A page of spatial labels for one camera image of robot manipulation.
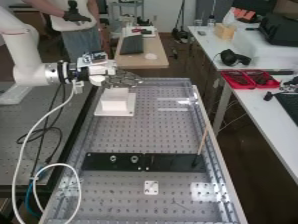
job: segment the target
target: white block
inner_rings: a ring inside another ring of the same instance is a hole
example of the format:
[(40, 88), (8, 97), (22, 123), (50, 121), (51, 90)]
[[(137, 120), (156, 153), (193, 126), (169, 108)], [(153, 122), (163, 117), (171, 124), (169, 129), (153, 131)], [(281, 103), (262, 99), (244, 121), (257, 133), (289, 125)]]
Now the white block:
[(128, 111), (128, 88), (105, 89), (100, 102), (103, 111)]

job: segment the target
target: metal plate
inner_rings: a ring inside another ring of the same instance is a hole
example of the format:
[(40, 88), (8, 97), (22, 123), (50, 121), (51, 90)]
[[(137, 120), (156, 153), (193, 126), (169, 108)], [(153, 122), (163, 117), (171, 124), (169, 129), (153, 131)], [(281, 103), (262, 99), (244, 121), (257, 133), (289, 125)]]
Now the metal plate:
[(85, 171), (141, 171), (144, 155), (137, 153), (87, 153), (81, 169)]
[[(8, 89), (11, 85), (12, 83), (2, 83), (0, 90)], [(30, 131), (34, 124), (47, 113), (56, 88), (57, 86), (36, 87), (19, 105), (0, 106), (0, 186), (10, 186), (12, 182), (22, 148), (22, 145), (16, 144), (16, 140)], [(67, 86), (67, 97), (69, 96), (71, 88), (72, 86)], [(56, 123), (56, 127), (63, 130), (63, 142), (53, 157), (53, 162), (57, 161), (61, 154), (89, 91), (91, 85), (87, 85), (84, 93), (81, 95), (75, 95), (73, 100), (65, 106), (61, 117)], [(61, 97), (57, 98), (55, 105), (57, 106), (60, 103)], [(40, 165), (46, 158), (52, 154), (57, 141), (59, 138), (56, 132), (50, 131), (46, 135), (44, 147), (40, 154)], [(38, 148), (39, 141), (28, 143), (19, 171), (18, 185), (28, 184)], [(40, 185), (47, 184), (48, 178), (50, 176), (43, 179)]]
[(202, 155), (87, 153), (84, 171), (206, 172)]
[[(197, 153), (205, 122), (189, 80), (145, 79), (135, 92), (135, 117), (97, 118), (91, 112), (84, 124), (68, 161), (83, 181), (73, 223), (238, 223), (209, 135), (205, 173), (81, 171), (87, 152)], [(46, 223), (63, 223), (77, 203), (73, 175), (69, 170), (64, 174), (43, 216)], [(148, 180), (159, 181), (159, 195), (144, 194)]]

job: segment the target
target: thin metal rod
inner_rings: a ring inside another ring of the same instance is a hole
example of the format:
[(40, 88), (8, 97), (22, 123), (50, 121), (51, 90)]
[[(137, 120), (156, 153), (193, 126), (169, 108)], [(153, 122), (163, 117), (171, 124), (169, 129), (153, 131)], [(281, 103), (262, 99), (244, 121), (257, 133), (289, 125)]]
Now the thin metal rod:
[(201, 155), (202, 147), (204, 147), (204, 145), (205, 145), (206, 137), (208, 137), (208, 125), (206, 125), (205, 131), (204, 131), (202, 141), (201, 141), (201, 144), (200, 144), (200, 147), (199, 147), (197, 155)]

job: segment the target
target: white table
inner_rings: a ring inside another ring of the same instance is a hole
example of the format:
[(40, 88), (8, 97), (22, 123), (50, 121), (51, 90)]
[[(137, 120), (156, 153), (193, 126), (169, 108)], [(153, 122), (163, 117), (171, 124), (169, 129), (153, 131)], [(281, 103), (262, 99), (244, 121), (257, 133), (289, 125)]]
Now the white table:
[[(197, 31), (205, 31), (206, 36), (200, 36)], [(206, 54), (210, 61), (213, 61), (214, 67), (217, 71), (222, 70), (232, 70), (232, 69), (261, 69), (261, 70), (270, 70), (270, 71), (281, 71), (281, 70), (292, 70), (294, 67), (297, 67), (296, 63), (289, 60), (288, 58), (253, 58), (252, 63), (249, 66), (245, 66), (242, 64), (238, 64), (233, 67), (226, 66), (222, 61), (220, 55), (216, 57), (218, 53), (221, 53), (226, 49), (232, 49), (234, 53), (242, 54), (241, 50), (236, 48), (230, 40), (222, 40), (220, 39), (213, 29), (208, 27), (195, 27), (189, 26), (189, 31), (193, 37), (196, 38), (204, 53)], [(237, 32), (257, 32), (257, 31), (246, 31), (244, 28), (238, 29)]]
[[(274, 76), (278, 81), (288, 81), (294, 76)], [(278, 89), (236, 90), (225, 83), (224, 93), (217, 110), (213, 130), (218, 134), (232, 92), (234, 93), (249, 117), (262, 133), (284, 166), (298, 184), (298, 126), (276, 97), (268, 102), (264, 97), (268, 91), (277, 93)]]
[[(293, 64), (286, 60), (276, 59), (276, 63), (266, 59), (257, 63), (244, 66), (238, 64), (234, 67), (228, 67), (222, 64), (220, 57), (214, 56), (226, 49), (232, 49), (236, 53), (241, 53), (233, 46), (230, 41), (221, 40), (206, 27), (200, 30), (208, 33), (206, 36), (197, 34), (197, 28), (189, 27), (191, 33), (195, 36), (205, 55), (213, 61), (217, 71), (222, 70), (241, 70), (241, 69), (262, 69), (262, 70), (292, 70)], [(294, 76), (274, 76), (277, 80), (288, 81)], [(298, 184), (298, 126), (293, 122), (288, 112), (281, 106), (276, 97), (266, 102), (264, 97), (268, 91), (278, 92), (278, 89), (254, 89), (254, 90), (234, 90), (225, 82), (224, 91), (221, 95), (220, 105), (216, 113), (213, 123), (213, 130), (216, 135), (220, 132), (225, 111), (228, 108), (232, 93), (236, 95), (248, 115), (250, 116), (258, 130), (261, 131), (272, 149), (274, 150), (284, 166), (286, 167), (294, 181)]]

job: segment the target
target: wall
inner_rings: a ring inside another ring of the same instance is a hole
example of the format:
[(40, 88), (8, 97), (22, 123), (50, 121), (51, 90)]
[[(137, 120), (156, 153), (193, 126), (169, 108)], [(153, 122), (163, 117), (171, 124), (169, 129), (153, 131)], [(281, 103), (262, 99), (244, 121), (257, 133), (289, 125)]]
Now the wall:
[[(233, 1), (234, 0), (217, 0), (217, 4), (216, 4), (216, 8), (214, 8), (214, 16), (216, 16), (216, 21), (218, 23), (222, 22), (222, 19), (230, 10)], [(196, 17), (199, 19), (202, 18), (205, 25), (208, 23), (208, 18), (212, 14), (213, 3), (214, 3), (213, 0), (197, 0)]]
[[(183, 0), (145, 0), (145, 18), (155, 21), (155, 25), (160, 32), (172, 32), (180, 13)], [(133, 13), (133, 9), (123, 9), (123, 13)], [(115, 7), (115, 14), (119, 16), (119, 9)], [(193, 25), (196, 16), (196, 0), (185, 1), (185, 29)]]
[(298, 13), (298, 3), (289, 0), (278, 0), (276, 12), (280, 13)]

